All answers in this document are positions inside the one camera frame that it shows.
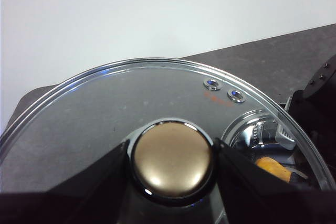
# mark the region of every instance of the gold knob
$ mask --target gold knob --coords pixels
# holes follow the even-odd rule
[[[212,169],[212,151],[194,126],[162,122],[142,133],[134,150],[135,173],[149,194],[185,197],[200,189]]]

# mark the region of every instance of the dark gray surface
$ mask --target dark gray surface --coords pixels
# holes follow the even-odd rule
[[[302,90],[336,54],[336,24],[228,47],[185,60],[225,70],[249,82],[278,103]]]

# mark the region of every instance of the metal ring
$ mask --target metal ring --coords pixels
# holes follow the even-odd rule
[[[236,102],[236,103],[243,103],[245,102],[245,96],[244,93],[242,93],[239,90],[236,89],[230,89],[227,92],[227,96],[230,98],[230,100]]]
[[[222,85],[214,79],[205,79],[203,84],[209,90],[220,90],[222,88]]]

